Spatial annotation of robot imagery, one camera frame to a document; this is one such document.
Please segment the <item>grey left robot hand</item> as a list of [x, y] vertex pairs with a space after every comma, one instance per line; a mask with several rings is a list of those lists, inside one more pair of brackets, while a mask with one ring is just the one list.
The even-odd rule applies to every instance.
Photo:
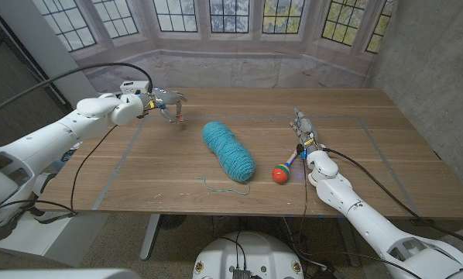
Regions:
[[[162, 117], [171, 123], [183, 122], [182, 102], [187, 102], [187, 98], [179, 91], [172, 91], [162, 88], [154, 88], [149, 94], [149, 103], [144, 106], [144, 113], [153, 109], [159, 109]], [[175, 113], [169, 110], [169, 105], [175, 105]]]

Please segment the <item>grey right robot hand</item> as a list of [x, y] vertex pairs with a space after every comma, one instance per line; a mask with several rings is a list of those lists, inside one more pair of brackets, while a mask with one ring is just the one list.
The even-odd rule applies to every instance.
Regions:
[[319, 132], [317, 128], [298, 107], [295, 107], [294, 111], [295, 118], [290, 122], [290, 127], [297, 134], [300, 144], [307, 153], [323, 150], [323, 146], [319, 142]]

